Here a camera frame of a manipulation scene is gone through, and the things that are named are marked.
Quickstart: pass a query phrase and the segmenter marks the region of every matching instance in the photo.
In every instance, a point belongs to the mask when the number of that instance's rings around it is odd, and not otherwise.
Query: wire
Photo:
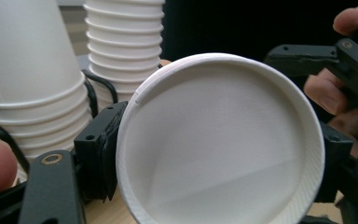
[[[95,76],[87,69],[82,69],[81,71],[87,78],[103,84],[110,91],[110,94],[112,95],[113,103],[114,104],[118,103],[117,92],[116,92],[115,87],[112,85],[112,83],[110,83],[109,81],[107,81],[104,78]]]
[[[13,151],[14,155],[16,156],[17,161],[21,165],[22,169],[25,171],[26,174],[29,174],[30,163],[25,158],[24,154],[20,150],[20,148],[17,145],[16,141],[1,126],[0,126],[0,139],[9,144],[9,146],[11,147],[11,150]]]
[[[85,79],[84,85],[86,86],[88,91],[89,107],[91,108],[92,117],[95,119],[95,117],[97,117],[98,115],[97,94],[95,93],[94,88],[87,79]]]

